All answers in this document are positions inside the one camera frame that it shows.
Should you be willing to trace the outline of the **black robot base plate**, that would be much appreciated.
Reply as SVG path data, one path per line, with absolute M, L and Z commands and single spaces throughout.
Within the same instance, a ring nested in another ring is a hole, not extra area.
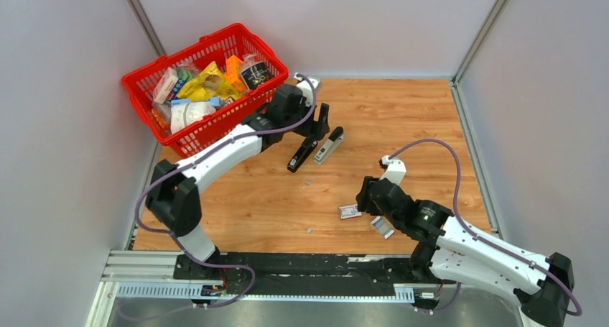
M 209 262 L 217 267 L 204 267 L 180 255 L 173 278 L 218 280 L 230 294 L 252 284 L 249 294 L 275 296 L 381 297 L 393 295 L 396 284 L 436 287 L 440 283 L 414 274 L 409 257 L 398 255 L 220 252 Z

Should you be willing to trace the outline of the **white red staple box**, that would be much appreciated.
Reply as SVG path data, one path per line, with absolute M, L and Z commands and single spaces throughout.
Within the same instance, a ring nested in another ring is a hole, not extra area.
M 356 204 L 349 206 L 341 206 L 338 208 L 338 211 L 341 220 L 362 216 L 362 213 L 358 210 L 358 206 Z

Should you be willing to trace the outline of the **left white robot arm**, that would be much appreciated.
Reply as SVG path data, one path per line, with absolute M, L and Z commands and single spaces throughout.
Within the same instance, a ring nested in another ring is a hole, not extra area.
M 172 164 L 159 162 L 141 201 L 165 225 L 164 233 L 192 259 L 192 271 L 202 280 L 213 279 L 220 262 L 217 247 L 200 226 L 200 194 L 236 165 L 262 153 L 294 132 L 321 138 L 328 132 L 327 105 L 314 120 L 321 81 L 302 76 L 297 85 L 284 84 L 270 102 L 246 116 L 227 135 L 197 154 Z

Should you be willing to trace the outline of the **black and grey stapler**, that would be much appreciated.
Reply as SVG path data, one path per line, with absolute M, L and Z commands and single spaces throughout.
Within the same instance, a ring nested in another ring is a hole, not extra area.
M 326 139 L 321 148 L 314 156 L 314 162 L 322 165 L 330 155 L 342 144 L 344 140 L 344 129 L 341 126 L 336 127 Z

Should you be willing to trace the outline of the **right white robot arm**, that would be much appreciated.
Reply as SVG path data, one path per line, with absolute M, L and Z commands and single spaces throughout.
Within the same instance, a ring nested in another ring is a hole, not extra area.
M 385 218 L 417 242 L 411 276 L 472 285 L 500 296 L 543 326 L 563 326 L 575 286 L 572 261 L 516 247 L 460 221 L 448 208 L 414 200 L 386 178 L 366 176 L 356 196 L 358 210 Z

